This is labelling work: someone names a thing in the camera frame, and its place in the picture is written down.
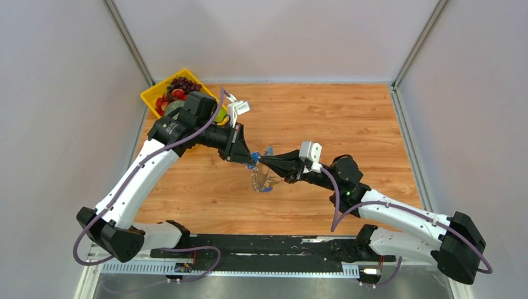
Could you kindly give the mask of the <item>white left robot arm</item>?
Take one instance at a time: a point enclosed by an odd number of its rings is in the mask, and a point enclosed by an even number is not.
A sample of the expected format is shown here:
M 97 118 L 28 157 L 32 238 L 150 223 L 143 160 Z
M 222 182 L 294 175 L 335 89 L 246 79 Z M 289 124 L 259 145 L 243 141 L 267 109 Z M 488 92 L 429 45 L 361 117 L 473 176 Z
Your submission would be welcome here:
M 170 110 L 154 122 L 139 155 L 109 194 L 93 209 L 77 214 L 83 235 L 109 253 L 110 258 L 128 262 L 141 251 L 166 248 L 176 258 L 191 248 L 189 231 L 167 220 L 157 224 L 135 222 L 139 208 L 161 179 L 183 154 L 195 145 L 217 149 L 222 160 L 255 165 L 243 135 L 239 115 L 249 112 L 247 101 L 225 90 L 227 122 L 216 123 L 221 104 L 202 92 L 191 92 L 182 107 Z

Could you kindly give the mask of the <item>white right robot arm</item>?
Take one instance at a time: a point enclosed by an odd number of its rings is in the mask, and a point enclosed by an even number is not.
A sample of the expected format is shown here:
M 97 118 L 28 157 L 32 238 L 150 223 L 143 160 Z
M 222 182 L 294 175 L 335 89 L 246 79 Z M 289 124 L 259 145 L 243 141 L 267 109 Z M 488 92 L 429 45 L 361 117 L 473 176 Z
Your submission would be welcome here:
M 432 265 L 457 282 L 471 285 L 477 273 L 491 274 L 484 257 L 486 242 L 470 216 L 452 216 L 418 209 L 392 199 L 363 184 L 363 173 L 349 154 L 319 163 L 318 153 L 295 150 L 276 156 L 262 156 L 259 162 L 286 183 L 304 181 L 333 191 L 331 230 L 347 216 L 371 219 L 394 227 L 395 231 L 365 225 L 356 239 L 356 253 L 364 260 L 393 255 Z

